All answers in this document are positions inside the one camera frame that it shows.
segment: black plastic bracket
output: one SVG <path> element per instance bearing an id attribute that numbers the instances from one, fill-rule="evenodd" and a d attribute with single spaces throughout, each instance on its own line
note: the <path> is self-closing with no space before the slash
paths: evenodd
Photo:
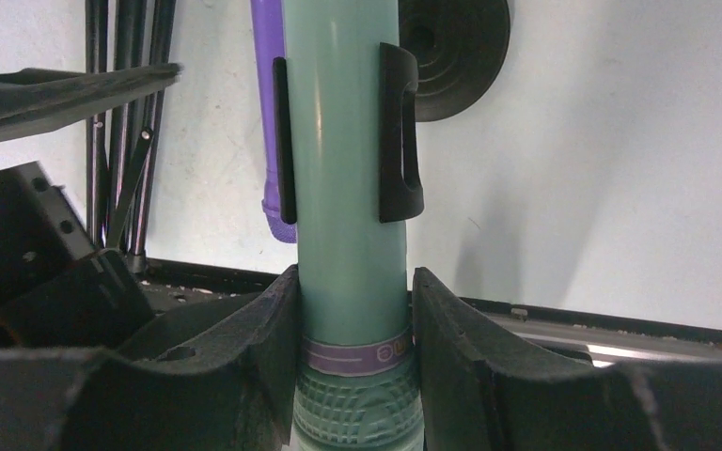
<path id="1" fill-rule="evenodd" d="M 380 192 L 381 223 L 417 217 L 425 209 L 416 157 L 416 58 L 381 42 Z"/>
<path id="2" fill-rule="evenodd" d="M 275 96 L 275 144 L 278 159 L 278 194 L 281 198 L 281 221 L 297 223 L 294 195 L 294 159 L 291 149 L 289 82 L 286 58 L 273 60 L 273 92 Z"/>

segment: textured grip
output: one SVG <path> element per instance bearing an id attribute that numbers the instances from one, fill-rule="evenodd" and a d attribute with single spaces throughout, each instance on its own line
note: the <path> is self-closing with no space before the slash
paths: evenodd
<path id="1" fill-rule="evenodd" d="M 301 449 L 422 449 L 422 405 L 416 359 L 363 378 L 304 367 L 294 396 Z"/>

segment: black round disc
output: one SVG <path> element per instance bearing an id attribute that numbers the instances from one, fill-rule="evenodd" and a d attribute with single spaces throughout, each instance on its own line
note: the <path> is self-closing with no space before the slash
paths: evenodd
<path id="1" fill-rule="evenodd" d="M 400 0 L 400 46 L 416 56 L 416 120 L 457 115 L 494 82 L 510 40 L 507 0 Z"/>

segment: purple band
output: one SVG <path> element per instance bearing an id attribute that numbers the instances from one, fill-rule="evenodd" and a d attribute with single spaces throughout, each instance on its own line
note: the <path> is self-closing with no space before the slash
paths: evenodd
<path id="1" fill-rule="evenodd" d="M 413 346 L 410 330 L 364 346 L 331 346 L 303 338 L 308 366 L 321 373 L 344 377 L 371 376 L 387 371 L 401 364 Z"/>

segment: white wall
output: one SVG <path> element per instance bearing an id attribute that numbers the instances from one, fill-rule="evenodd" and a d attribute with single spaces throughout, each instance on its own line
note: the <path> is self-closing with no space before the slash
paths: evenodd
<path id="1" fill-rule="evenodd" d="M 459 294 L 722 328 L 722 0 L 511 0 L 505 68 L 419 126 L 410 265 Z M 180 0 L 149 253 L 279 272 L 249 2 Z M 0 71 L 84 68 L 84 2 L 0 0 Z M 0 144 L 84 199 L 84 126 Z"/>

